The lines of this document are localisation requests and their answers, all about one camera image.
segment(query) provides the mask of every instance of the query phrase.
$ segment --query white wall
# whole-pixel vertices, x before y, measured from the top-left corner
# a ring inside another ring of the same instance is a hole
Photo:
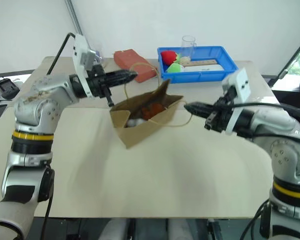
[[[81,27],[103,54],[157,47],[222,45],[234,60],[252,60],[277,75],[300,45],[300,0],[73,0]],[[0,72],[34,69],[74,31],[64,0],[0,0]],[[71,48],[65,51],[70,55]]]

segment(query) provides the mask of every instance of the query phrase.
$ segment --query beige table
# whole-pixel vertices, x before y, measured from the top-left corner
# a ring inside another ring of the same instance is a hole
[[[62,64],[71,68],[66,61],[61,59],[56,72]],[[237,65],[247,69],[252,99],[275,100],[251,62]],[[33,76],[46,71],[39,68]],[[128,85],[131,95],[155,87],[155,79]],[[220,82],[213,82],[174,84],[169,92],[183,94],[189,102],[213,103],[222,90]],[[114,102],[124,99],[122,87],[112,94]],[[252,143],[207,131],[204,119],[193,117],[188,125],[164,127],[127,150],[106,106],[105,100],[82,101],[62,113],[52,147],[56,176],[51,217],[241,218],[253,216],[268,197],[271,160]],[[173,123],[188,117],[177,110]],[[0,186],[13,129],[10,107],[0,119]],[[43,216],[46,207],[41,203],[35,215]]]

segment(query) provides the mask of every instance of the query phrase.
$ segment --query blue plastic tray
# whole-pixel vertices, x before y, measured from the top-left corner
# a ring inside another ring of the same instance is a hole
[[[170,79],[172,84],[222,81],[227,75],[234,73],[238,69],[234,61],[222,46],[197,46],[194,48],[191,58],[192,61],[215,59],[217,63],[223,67],[224,71],[166,73],[169,66],[165,65],[161,58],[161,52],[166,50],[175,51],[178,54],[181,47],[158,48],[161,78],[163,80]]]

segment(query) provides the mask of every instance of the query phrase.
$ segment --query brown paper bag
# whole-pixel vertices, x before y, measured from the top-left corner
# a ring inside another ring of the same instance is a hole
[[[178,102],[183,96],[168,95],[167,88],[169,83],[169,80],[164,81],[155,91],[131,97],[111,108],[110,115],[113,127],[127,149],[141,142],[161,128],[160,125],[150,121],[146,121],[134,127],[126,127],[129,119],[142,118],[141,108],[143,106],[147,106],[151,103],[161,103],[166,108],[151,118],[151,120],[156,123],[167,124],[173,118],[178,107]]]

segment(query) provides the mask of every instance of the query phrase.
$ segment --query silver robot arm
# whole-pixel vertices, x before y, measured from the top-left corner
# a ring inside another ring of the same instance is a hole
[[[214,105],[193,102],[185,108],[205,118],[206,129],[236,132],[269,154],[273,186],[261,214],[260,233],[267,239],[300,240],[300,123],[282,109],[238,107],[250,95],[244,69],[224,80],[222,87],[224,96]]]
[[[93,64],[95,52],[79,34],[73,49],[76,74],[46,75],[14,104],[15,131],[1,188],[0,240],[24,240],[37,205],[53,195],[51,147],[62,111],[86,97],[106,97],[113,106],[110,87],[137,76],[128,70],[105,73]]]

